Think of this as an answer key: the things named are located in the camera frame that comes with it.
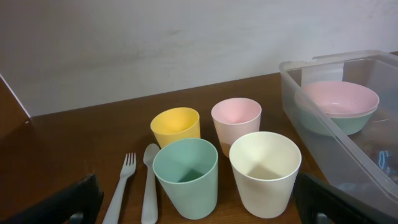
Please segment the yellow plastic cup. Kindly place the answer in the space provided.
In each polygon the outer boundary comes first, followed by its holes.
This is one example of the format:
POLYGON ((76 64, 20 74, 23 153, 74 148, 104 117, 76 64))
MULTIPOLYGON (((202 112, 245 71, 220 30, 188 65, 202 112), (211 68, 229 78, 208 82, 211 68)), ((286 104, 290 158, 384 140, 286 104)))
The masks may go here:
POLYGON ((150 128, 161 149, 181 139, 201 138, 200 115, 193 108, 163 111, 151 121, 150 128))

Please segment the green plastic bowl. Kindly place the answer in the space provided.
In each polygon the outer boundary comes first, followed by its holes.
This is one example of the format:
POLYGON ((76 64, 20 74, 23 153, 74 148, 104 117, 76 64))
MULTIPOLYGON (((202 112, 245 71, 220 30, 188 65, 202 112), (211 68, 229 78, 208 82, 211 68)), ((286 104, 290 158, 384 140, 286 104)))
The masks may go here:
MULTIPOLYGON (((377 110, 375 108, 364 116, 353 118, 331 118, 331 120, 346 134, 351 135, 363 129, 370 117, 377 110)), ((299 120, 301 124, 309 131, 324 136, 331 136, 331 133, 326 130, 326 127, 317 120, 316 116, 303 106, 298 105, 299 120)))

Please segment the pink plastic bowl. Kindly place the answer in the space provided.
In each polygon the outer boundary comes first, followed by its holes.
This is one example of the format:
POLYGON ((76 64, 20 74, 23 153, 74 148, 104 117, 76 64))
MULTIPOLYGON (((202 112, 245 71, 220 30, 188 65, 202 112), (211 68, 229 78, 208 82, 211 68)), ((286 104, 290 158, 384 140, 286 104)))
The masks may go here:
POLYGON ((318 108, 332 118, 363 116, 374 111, 379 96, 373 90, 351 82, 320 81, 302 87, 318 108))

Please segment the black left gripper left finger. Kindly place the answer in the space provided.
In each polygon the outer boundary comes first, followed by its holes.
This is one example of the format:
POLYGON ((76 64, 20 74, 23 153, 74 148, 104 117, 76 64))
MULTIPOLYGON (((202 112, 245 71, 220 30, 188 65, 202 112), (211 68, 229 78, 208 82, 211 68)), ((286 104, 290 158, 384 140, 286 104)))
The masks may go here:
POLYGON ((1 223, 95 223, 103 198, 97 176, 90 174, 1 223))

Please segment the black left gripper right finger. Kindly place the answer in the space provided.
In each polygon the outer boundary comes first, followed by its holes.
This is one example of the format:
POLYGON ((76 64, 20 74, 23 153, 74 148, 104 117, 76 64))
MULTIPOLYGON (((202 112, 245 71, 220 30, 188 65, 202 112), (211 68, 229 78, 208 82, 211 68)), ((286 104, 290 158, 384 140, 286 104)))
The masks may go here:
POLYGON ((302 223, 397 224, 397 218, 311 175, 297 175, 293 195, 302 223))

